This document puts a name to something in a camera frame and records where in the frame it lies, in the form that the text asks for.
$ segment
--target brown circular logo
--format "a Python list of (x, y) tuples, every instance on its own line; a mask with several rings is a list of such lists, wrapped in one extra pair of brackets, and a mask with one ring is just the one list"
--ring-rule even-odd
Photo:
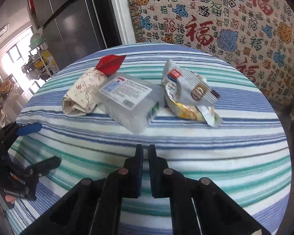
[(204, 96), (205, 94), (205, 89), (202, 87), (201, 84), (198, 84), (191, 92), (191, 97), (194, 100), (201, 100), (201, 98)]

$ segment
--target tablecloth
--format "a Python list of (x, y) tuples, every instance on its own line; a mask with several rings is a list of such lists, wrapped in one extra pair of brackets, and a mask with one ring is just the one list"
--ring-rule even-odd
[[(168, 59), (205, 76), (220, 95), (216, 112), (220, 128), (177, 118), (164, 108), (140, 135), (130, 133), (96, 109), (83, 117), (66, 117), (62, 98), (99, 59), (127, 55), (120, 72), (160, 84)], [(8, 219), (16, 234), (52, 206), (84, 177), (93, 180), (123, 166), (136, 144), (155, 144), (157, 154), (186, 177), (211, 178), (271, 233), (282, 221), (291, 187), (287, 139), (263, 94), (226, 62), (202, 51), (171, 44), (125, 45), (96, 52), (74, 62), (50, 79), (28, 102), (18, 123), (40, 122), (42, 130), (19, 137), (9, 153), (29, 165), (53, 155), (60, 167), (42, 177), (34, 202), (17, 199)], [(144, 152), (142, 195), (123, 199), (119, 234), (172, 234), (169, 199), (153, 199), (147, 151)]]

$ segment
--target tapestry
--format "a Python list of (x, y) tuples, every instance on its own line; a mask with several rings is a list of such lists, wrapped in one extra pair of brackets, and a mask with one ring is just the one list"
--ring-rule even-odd
[(269, 99), (294, 97), (294, 12), (285, 0), (129, 0), (137, 42), (201, 49)]

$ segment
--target white label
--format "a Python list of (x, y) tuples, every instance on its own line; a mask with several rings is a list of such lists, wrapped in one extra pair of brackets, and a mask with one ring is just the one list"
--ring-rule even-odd
[(123, 77), (114, 78), (99, 90), (128, 110), (134, 109), (151, 91), (151, 88)]

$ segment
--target barcode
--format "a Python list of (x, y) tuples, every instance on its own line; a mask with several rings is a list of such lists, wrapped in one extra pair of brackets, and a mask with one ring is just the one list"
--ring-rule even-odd
[(134, 106), (134, 103), (132, 103), (131, 101), (129, 100), (124, 100), (123, 101), (123, 104), (129, 108), (132, 108)]

